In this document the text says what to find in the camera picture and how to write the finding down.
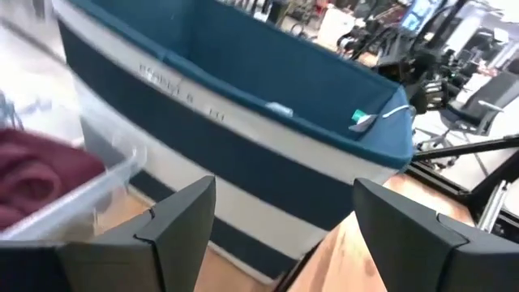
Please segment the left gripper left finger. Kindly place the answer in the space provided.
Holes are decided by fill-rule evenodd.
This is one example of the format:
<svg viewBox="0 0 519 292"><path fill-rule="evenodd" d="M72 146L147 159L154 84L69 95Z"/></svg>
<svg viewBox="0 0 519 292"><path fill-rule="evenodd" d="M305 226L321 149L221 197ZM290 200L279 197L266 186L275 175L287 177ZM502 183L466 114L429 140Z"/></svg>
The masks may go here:
<svg viewBox="0 0 519 292"><path fill-rule="evenodd" d="M91 242L61 247L71 291L193 292L215 203L205 176Z"/></svg>

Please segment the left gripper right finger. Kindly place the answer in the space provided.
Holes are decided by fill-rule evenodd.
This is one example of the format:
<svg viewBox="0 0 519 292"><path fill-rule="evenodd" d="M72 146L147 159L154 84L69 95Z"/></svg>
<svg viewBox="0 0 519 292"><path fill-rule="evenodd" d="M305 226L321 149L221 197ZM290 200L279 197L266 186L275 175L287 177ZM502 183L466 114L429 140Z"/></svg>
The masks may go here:
<svg viewBox="0 0 519 292"><path fill-rule="evenodd" d="M388 292L519 292L519 244L365 178L354 211Z"/></svg>

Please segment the maroon cloth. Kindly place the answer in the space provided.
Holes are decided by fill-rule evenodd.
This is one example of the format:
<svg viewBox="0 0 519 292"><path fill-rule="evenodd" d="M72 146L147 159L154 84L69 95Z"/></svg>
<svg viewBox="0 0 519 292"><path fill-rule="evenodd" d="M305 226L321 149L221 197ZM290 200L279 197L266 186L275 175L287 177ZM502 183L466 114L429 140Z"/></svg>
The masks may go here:
<svg viewBox="0 0 519 292"><path fill-rule="evenodd" d="M0 130L0 232L104 172L102 161L82 149Z"/></svg>

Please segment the clear plastic bin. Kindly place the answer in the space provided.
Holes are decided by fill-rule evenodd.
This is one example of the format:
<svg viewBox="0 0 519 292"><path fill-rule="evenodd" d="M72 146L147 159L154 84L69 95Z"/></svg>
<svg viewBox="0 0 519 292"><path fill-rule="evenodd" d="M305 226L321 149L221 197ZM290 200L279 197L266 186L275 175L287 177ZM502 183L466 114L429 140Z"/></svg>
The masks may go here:
<svg viewBox="0 0 519 292"><path fill-rule="evenodd" d="M0 231L0 240L87 241L128 219L144 142L66 64L51 0L0 0L0 129L64 143L103 171Z"/></svg>

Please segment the navy white striped fabric bin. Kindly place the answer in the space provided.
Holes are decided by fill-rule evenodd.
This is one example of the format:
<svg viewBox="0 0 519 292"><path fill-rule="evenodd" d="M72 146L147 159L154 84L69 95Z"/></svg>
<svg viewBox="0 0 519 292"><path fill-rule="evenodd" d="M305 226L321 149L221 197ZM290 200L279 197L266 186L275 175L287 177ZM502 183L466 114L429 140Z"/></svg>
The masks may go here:
<svg viewBox="0 0 519 292"><path fill-rule="evenodd" d="M264 283L413 155L404 89L221 0L53 0L66 62L148 142L138 188L217 183L211 244Z"/></svg>

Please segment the black office chair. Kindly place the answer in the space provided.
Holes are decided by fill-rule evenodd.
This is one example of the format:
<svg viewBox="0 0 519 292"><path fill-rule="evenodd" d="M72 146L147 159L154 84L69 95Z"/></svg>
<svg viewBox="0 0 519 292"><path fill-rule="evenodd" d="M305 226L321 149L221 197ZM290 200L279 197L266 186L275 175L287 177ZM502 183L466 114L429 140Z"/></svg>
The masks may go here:
<svg viewBox="0 0 519 292"><path fill-rule="evenodd" d="M452 131L478 136L489 135L496 116L503 113L504 108L518 97L519 73L500 72L466 102L450 101L440 111L440 121L447 130L440 135L433 135L429 140L419 142L416 146L417 152L453 147L447 144L447 135Z"/></svg>

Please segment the background computer monitor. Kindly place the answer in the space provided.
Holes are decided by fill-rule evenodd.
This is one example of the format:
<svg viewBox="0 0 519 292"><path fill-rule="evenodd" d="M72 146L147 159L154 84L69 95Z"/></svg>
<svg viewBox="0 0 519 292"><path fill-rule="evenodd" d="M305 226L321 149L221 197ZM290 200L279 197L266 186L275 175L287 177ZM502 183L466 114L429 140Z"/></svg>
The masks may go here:
<svg viewBox="0 0 519 292"><path fill-rule="evenodd" d="M418 34L426 22L443 6L443 0L413 0L400 22L400 28Z"/></svg>

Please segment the silver aluminium rail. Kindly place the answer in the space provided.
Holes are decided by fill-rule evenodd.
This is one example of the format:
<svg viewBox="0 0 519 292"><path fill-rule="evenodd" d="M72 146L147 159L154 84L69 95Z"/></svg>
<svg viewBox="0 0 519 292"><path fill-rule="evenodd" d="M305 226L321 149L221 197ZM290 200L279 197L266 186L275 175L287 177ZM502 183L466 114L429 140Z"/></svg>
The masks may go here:
<svg viewBox="0 0 519 292"><path fill-rule="evenodd" d="M485 231L487 233L492 232L497 217L503 208L510 185L510 182L503 180L491 193L487 205L483 210L483 214L478 222L478 228L481 231Z"/></svg>

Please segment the black aluminium frame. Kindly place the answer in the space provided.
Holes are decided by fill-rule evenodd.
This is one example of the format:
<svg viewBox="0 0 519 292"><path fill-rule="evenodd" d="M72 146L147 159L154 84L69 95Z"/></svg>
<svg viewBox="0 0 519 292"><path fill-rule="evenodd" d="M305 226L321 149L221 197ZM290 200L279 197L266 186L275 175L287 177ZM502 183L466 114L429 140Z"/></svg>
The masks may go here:
<svg viewBox="0 0 519 292"><path fill-rule="evenodd" d="M515 153L486 176L474 189L461 185L437 174L425 162L436 158L463 156L511 148ZM451 148L417 152L406 167L405 173L420 183L465 206L474 220L483 217L483 208L490 202L491 192L501 182L519 183L519 134L506 135L496 140L487 140Z"/></svg>

